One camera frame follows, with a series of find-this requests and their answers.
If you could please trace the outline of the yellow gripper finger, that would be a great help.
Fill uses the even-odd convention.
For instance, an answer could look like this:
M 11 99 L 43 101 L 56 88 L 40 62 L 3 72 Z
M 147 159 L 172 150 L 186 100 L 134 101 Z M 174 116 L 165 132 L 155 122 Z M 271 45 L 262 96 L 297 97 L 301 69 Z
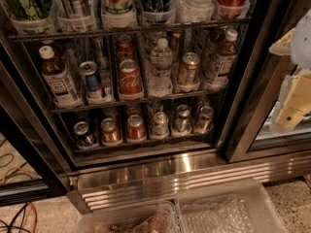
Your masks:
M 279 95 L 279 111 L 275 122 L 293 129 L 311 112 L 311 74 L 286 76 Z
M 274 55 L 289 55 L 290 54 L 290 44 L 292 41 L 292 37 L 294 34 L 294 29 L 292 28 L 290 31 L 288 31 L 282 38 L 280 38 L 278 41 L 273 43 L 269 47 L 269 52 Z

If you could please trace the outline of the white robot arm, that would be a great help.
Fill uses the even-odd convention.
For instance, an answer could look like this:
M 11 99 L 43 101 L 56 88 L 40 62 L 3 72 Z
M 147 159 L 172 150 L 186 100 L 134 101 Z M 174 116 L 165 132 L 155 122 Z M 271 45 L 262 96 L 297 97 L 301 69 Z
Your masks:
M 298 67 L 298 73 L 287 75 L 281 84 L 269 129 L 276 132 L 294 130 L 311 113 L 311 10 L 275 42 L 269 52 L 287 55 Z

